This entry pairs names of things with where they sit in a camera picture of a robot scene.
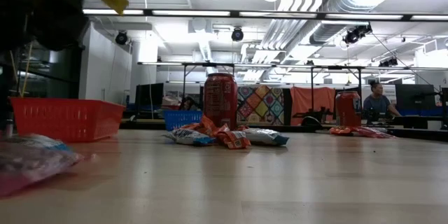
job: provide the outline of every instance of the orange curtain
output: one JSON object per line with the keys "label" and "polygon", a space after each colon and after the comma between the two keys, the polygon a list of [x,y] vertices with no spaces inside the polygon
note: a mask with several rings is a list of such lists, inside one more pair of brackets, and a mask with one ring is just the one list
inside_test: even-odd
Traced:
{"label": "orange curtain", "polygon": [[[306,113],[312,106],[311,88],[292,87],[293,111],[291,113],[291,125],[299,125],[302,118],[294,118],[296,113]],[[320,111],[321,107],[334,112],[335,90],[328,87],[314,88],[314,111]]]}

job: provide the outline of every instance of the red plastic basket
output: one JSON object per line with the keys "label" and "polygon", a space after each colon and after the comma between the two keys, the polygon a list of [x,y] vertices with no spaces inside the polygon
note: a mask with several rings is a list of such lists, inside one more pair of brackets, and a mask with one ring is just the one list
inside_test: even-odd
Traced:
{"label": "red plastic basket", "polygon": [[11,97],[17,131],[66,143],[92,142],[117,134],[124,106],[96,100]]}

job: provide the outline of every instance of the wooden table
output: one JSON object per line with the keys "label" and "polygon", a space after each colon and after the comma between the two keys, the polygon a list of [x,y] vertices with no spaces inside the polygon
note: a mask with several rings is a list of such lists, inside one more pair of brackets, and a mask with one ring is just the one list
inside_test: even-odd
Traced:
{"label": "wooden table", "polygon": [[447,223],[448,145],[285,134],[285,148],[168,144],[121,130],[87,160],[0,199],[1,223]]}

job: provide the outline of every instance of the blue plastic basket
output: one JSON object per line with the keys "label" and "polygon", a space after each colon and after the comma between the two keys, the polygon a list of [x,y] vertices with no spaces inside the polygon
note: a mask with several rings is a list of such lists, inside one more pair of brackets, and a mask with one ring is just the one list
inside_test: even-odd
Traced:
{"label": "blue plastic basket", "polygon": [[190,123],[199,123],[202,111],[163,111],[167,131],[178,129]]}

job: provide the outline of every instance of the man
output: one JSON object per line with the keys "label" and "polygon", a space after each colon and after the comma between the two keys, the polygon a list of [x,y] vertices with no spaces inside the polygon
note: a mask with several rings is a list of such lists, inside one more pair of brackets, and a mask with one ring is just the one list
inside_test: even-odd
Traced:
{"label": "man", "polygon": [[372,94],[364,100],[363,108],[365,110],[374,109],[378,113],[391,112],[394,116],[401,116],[389,99],[383,95],[383,85],[372,82],[370,84]]}

